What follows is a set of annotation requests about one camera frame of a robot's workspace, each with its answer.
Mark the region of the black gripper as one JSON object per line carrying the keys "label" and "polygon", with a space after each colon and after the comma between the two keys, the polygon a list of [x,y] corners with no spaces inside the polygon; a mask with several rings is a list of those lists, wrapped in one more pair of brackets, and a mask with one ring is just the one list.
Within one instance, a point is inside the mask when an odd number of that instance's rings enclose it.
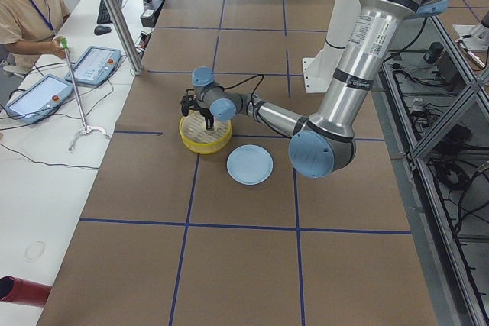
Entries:
{"label": "black gripper", "polygon": [[214,116],[212,115],[209,108],[202,107],[197,105],[197,109],[199,113],[205,118],[206,130],[213,131],[214,130]]}

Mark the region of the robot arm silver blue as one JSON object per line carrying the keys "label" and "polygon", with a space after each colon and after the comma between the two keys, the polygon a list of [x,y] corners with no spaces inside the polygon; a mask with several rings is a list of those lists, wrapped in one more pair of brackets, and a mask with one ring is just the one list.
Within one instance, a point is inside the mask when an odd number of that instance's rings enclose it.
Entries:
{"label": "robot arm silver blue", "polygon": [[301,116],[255,93],[230,93],[215,81],[214,72],[200,67],[192,73],[193,95],[181,100],[183,115],[198,111],[211,129],[215,120],[247,115],[290,139],[288,155],[294,169],[320,178],[346,167],[354,158],[353,122],[379,71],[399,26],[412,18],[437,15],[449,0],[358,0],[359,14],[348,28],[322,104]]}

